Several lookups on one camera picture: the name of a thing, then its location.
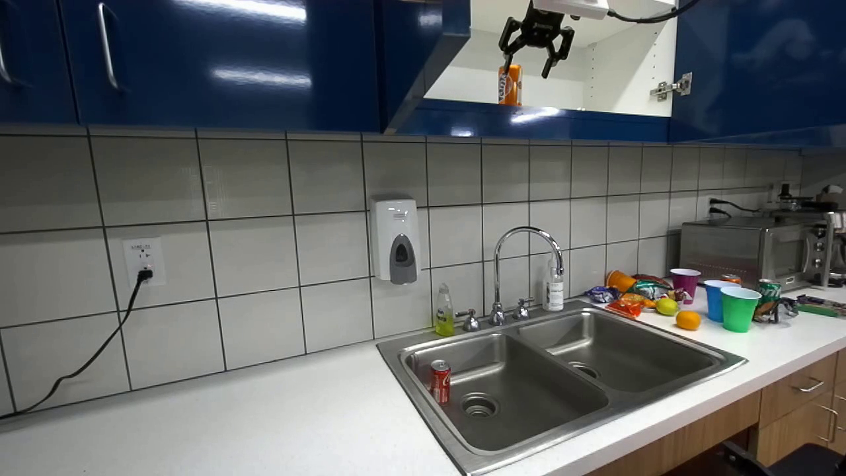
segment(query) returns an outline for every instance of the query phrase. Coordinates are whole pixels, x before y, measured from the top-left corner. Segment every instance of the cup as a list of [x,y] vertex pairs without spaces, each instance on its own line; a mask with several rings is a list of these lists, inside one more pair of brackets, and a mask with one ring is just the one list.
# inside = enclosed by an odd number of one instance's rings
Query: cup
[[709,320],[722,323],[722,287],[730,287],[734,282],[730,281],[703,281],[705,295],[709,295]]
[[695,298],[695,281],[701,277],[701,271],[692,269],[692,267],[674,267],[674,269],[670,269],[670,275],[672,275],[672,285],[674,285],[676,290],[681,290],[681,300],[685,300],[685,304],[692,304],[692,298]]
[[755,315],[755,306],[761,300],[759,290],[752,287],[722,287],[722,327],[733,332],[749,332],[752,316]]

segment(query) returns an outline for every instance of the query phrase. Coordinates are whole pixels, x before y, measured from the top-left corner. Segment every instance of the electrical outlet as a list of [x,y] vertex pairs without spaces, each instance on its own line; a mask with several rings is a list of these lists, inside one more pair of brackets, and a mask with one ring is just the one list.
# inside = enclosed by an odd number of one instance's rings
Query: electrical outlet
[[150,285],[167,285],[165,253],[158,237],[125,241],[128,277],[136,285],[139,269],[153,269]]

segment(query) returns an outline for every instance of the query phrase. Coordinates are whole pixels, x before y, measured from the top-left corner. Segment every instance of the stainless steel sink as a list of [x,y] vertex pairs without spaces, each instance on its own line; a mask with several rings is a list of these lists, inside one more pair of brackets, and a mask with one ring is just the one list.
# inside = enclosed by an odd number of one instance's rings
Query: stainless steel sink
[[[584,304],[454,339],[393,339],[379,351],[466,472],[508,466],[742,361]],[[430,397],[433,360],[451,371],[447,404]]]

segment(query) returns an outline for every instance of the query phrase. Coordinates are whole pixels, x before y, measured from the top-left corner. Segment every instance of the sink drain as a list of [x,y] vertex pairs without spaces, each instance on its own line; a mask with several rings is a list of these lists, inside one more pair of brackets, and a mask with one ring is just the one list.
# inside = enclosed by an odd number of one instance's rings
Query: sink drain
[[496,404],[483,390],[470,390],[470,393],[466,393],[463,413],[467,417],[491,417],[491,416],[496,416]]
[[584,372],[584,375],[590,375],[590,379],[598,379],[598,372],[593,367],[588,367],[584,361],[578,361],[578,360],[574,360],[572,367]]

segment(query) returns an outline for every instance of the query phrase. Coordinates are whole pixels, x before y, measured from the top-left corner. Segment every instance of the microwave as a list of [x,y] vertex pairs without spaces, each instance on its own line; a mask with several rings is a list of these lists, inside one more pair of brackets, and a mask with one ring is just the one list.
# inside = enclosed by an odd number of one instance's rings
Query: microwave
[[822,271],[822,258],[815,258],[810,246],[815,233],[815,221],[685,221],[679,265],[701,269],[703,277],[738,275],[742,282],[770,277],[782,290],[796,290]]

